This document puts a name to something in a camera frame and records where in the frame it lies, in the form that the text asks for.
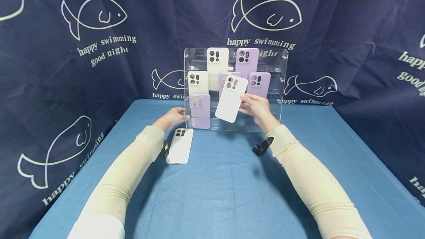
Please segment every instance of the wrist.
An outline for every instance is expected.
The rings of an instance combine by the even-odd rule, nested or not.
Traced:
[[[170,126],[169,122],[165,120],[164,117],[159,118],[152,125],[159,127],[162,131],[164,131],[164,133],[167,132],[168,127]]]
[[[263,130],[263,133],[268,134],[274,128],[280,126],[281,123],[270,113],[260,121],[260,128]]]

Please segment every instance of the clear acrylic shelf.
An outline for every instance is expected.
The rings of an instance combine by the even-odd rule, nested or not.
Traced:
[[[235,71],[237,49],[229,49],[228,71]],[[271,80],[267,98],[273,116],[280,121],[282,111],[283,90],[286,81],[286,65],[288,62],[288,51],[286,49],[260,49],[258,57],[257,72],[269,72]],[[207,70],[207,48],[186,48],[184,51],[184,107],[190,115],[189,88],[187,73],[191,70]],[[238,113],[236,121],[229,123],[215,117],[218,105],[218,91],[209,92],[211,96],[211,130],[261,132],[254,123],[252,116]],[[192,118],[186,121],[187,128],[192,127]]]

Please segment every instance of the black clip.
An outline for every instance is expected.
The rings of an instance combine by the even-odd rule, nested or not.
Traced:
[[[162,150],[159,153],[159,157],[161,159],[164,159],[165,160],[167,158],[167,156],[168,156],[168,153],[170,153],[168,151],[168,144],[167,144],[167,141],[164,140]]]
[[[252,152],[255,153],[258,157],[263,156],[266,153],[266,150],[270,147],[270,145],[273,143],[274,138],[272,136],[269,136],[266,138],[265,141],[263,141],[261,144],[257,144],[252,148]]]

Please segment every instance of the hand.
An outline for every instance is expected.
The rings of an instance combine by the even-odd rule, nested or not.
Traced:
[[[174,125],[186,121],[189,119],[188,115],[185,115],[185,110],[182,107],[171,108],[166,114],[160,117],[152,125],[156,125],[164,132],[167,132]]]
[[[254,116],[254,122],[263,130],[265,134],[273,128],[278,127],[280,122],[274,118],[270,111],[269,100],[260,96],[245,93],[241,96],[243,103],[239,111],[244,114]]]

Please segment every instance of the blue tablecloth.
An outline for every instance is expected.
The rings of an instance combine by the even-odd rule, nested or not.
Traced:
[[[182,103],[135,101],[30,238],[65,239],[115,158],[143,127]],[[339,180],[374,239],[425,238],[425,209],[333,108],[283,105],[282,122]],[[263,138],[195,130],[187,165],[157,159],[149,167],[128,206],[126,239],[321,238],[280,164],[270,153],[252,153]]]

